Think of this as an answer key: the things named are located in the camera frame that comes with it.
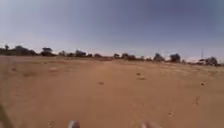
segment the bush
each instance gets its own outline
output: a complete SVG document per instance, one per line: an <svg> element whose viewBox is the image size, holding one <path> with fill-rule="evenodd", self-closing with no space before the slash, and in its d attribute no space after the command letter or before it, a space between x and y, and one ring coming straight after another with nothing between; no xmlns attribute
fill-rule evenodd
<svg viewBox="0 0 224 128"><path fill-rule="evenodd" d="M61 51L58 53L59 56L66 56L66 52L65 51Z"/></svg>
<svg viewBox="0 0 224 128"><path fill-rule="evenodd" d="M180 63L181 57L179 54L172 54L170 55L170 61L174 63Z"/></svg>
<svg viewBox="0 0 224 128"><path fill-rule="evenodd" d="M127 58L127 60L136 60L135 55L129 55Z"/></svg>
<svg viewBox="0 0 224 128"><path fill-rule="evenodd" d="M93 54L90 54L90 53L89 53L89 54L87 55L87 57L92 58L92 57L93 57Z"/></svg>
<svg viewBox="0 0 224 128"><path fill-rule="evenodd" d="M122 55L121 55L121 58L122 59L127 59L129 57L129 54L128 53L123 53Z"/></svg>
<svg viewBox="0 0 224 128"><path fill-rule="evenodd" d="M80 50L76 50L75 57L85 57L86 53Z"/></svg>
<svg viewBox="0 0 224 128"><path fill-rule="evenodd" d="M117 54L117 53L115 53L115 54L114 54L114 58L115 58L115 59L119 59L119 58L120 58L120 55Z"/></svg>
<svg viewBox="0 0 224 128"><path fill-rule="evenodd" d="M155 54L153 60L156 61L156 62L165 61L164 57L162 57L159 53Z"/></svg>
<svg viewBox="0 0 224 128"><path fill-rule="evenodd" d="M67 57L74 57L74 56L75 56L74 53L68 53L68 54L67 54Z"/></svg>
<svg viewBox="0 0 224 128"><path fill-rule="evenodd" d="M100 55L99 53L95 53L95 54L94 54L94 57L95 57L95 58L100 58L100 57L102 57L102 55Z"/></svg>
<svg viewBox="0 0 224 128"><path fill-rule="evenodd" d="M42 56L54 56L54 54L52 54L52 49L51 48L47 48L44 47L42 48L42 52L40 53Z"/></svg>
<svg viewBox="0 0 224 128"><path fill-rule="evenodd" d="M210 57L210 58L206 59L205 62L206 62L206 65L211 65L211 66L218 65L218 61L215 57Z"/></svg>

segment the open field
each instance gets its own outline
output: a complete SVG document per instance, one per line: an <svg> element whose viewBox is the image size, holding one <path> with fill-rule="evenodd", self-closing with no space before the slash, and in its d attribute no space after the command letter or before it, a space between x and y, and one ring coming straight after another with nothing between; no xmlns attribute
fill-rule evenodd
<svg viewBox="0 0 224 128"><path fill-rule="evenodd" d="M0 57L0 127L224 128L223 109L222 67Z"/></svg>

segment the blue sky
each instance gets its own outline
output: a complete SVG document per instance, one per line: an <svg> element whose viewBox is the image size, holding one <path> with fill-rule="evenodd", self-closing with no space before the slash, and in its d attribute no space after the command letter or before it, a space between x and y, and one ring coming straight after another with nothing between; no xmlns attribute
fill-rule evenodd
<svg viewBox="0 0 224 128"><path fill-rule="evenodd" d="M0 0L0 47L224 60L223 0Z"/></svg>

